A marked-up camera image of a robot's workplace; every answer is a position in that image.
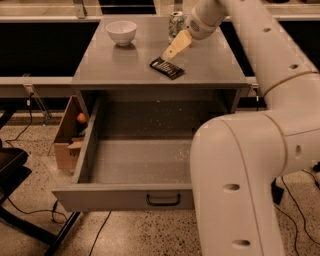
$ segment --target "bowl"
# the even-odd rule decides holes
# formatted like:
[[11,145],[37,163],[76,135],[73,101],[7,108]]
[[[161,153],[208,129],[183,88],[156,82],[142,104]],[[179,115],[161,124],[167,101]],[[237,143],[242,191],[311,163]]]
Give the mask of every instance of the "bowl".
[[137,25],[132,21],[115,21],[109,23],[106,30],[117,45],[126,46],[136,35]]

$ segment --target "can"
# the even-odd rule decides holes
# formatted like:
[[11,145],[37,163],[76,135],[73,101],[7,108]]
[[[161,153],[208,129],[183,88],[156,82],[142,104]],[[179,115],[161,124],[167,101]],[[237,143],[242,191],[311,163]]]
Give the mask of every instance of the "can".
[[169,16],[169,43],[184,29],[184,16],[181,11],[172,12]]

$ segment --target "brown box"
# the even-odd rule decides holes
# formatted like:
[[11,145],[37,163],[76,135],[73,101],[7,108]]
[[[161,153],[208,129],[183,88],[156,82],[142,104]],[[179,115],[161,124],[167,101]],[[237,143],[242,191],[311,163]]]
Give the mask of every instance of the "brown box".
[[73,142],[82,140],[79,138],[79,133],[86,128],[86,125],[77,122],[77,116],[81,112],[78,98],[71,96],[54,139],[58,169],[75,169],[76,167],[80,148],[69,149],[68,147]]

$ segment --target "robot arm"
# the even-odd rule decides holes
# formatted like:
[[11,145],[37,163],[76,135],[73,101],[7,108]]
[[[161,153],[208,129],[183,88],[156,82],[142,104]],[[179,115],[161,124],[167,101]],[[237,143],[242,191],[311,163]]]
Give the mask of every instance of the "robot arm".
[[320,160],[320,77],[259,0],[200,0],[187,18],[195,39],[231,16],[267,111],[205,123],[191,148],[203,255],[285,255],[271,196],[277,176]]

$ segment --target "open drawer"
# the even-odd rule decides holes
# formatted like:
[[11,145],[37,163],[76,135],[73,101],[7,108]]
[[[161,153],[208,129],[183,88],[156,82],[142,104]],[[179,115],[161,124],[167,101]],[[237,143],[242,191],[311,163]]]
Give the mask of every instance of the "open drawer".
[[97,98],[73,184],[53,193],[67,211],[192,209],[189,154],[200,125],[224,112],[218,90]]

